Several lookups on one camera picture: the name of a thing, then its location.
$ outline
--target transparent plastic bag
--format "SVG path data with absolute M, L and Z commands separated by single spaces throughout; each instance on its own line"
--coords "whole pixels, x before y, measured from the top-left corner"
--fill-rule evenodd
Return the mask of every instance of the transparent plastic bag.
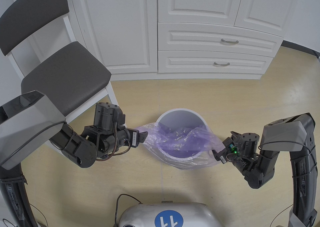
M 143 145 L 153 155 L 178 169 L 214 166 L 219 162 L 215 160 L 211 150 L 219 152 L 224 149 L 222 141 L 206 125 L 194 129 L 182 127 L 172 131 L 156 122 L 137 129 L 148 132 Z

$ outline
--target gray chair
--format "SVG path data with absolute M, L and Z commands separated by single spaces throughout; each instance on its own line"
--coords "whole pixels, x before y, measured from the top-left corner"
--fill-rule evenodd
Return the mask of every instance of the gray chair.
M 72 121 L 105 96 L 118 104 L 111 73 L 75 40 L 67 0 L 17 0 L 0 17 L 0 49 L 22 79 L 21 92 L 38 90 Z M 11 50 L 50 21 L 63 16 L 71 43 L 23 76 Z

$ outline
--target wooden floor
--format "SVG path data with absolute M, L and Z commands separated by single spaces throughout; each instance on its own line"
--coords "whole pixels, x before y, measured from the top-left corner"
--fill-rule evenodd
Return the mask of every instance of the wooden floor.
M 280 118 L 310 112 L 317 126 L 320 155 L 320 62 L 315 56 L 281 47 L 261 80 L 151 80 L 112 83 L 128 127 L 154 122 L 172 108 L 201 114 L 222 140 L 230 131 L 262 133 Z M 71 126 L 81 133 L 93 123 L 94 107 Z M 292 204 L 292 173 L 288 152 L 280 153 L 273 179 L 251 189 L 230 163 L 194 171 L 160 163 L 143 147 L 81 169 L 46 145 L 22 163 L 30 203 L 47 217 L 50 227 L 112 227 L 116 198 L 129 193 L 143 203 L 201 202 L 225 226 L 269 226 Z M 119 215 L 135 201 L 123 197 Z M 320 210 L 320 189 L 315 209 Z M 34 211 L 43 222 L 42 215 Z M 273 226 L 287 226 L 289 210 Z

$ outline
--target blue circle logo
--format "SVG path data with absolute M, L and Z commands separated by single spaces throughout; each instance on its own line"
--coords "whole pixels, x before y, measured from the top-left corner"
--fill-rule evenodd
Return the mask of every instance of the blue circle logo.
M 162 211 L 155 218 L 156 227 L 182 227 L 182 225 L 182 215 L 173 210 Z

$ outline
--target gray cushion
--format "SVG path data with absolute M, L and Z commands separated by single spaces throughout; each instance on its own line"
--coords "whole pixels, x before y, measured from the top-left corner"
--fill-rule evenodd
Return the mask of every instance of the gray cushion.
M 33 69 L 21 92 L 38 90 L 67 116 L 106 87 L 111 73 L 79 42 L 73 42 Z
M 67 0 L 16 0 L 0 17 L 0 48 L 14 47 L 50 21 L 69 12 Z

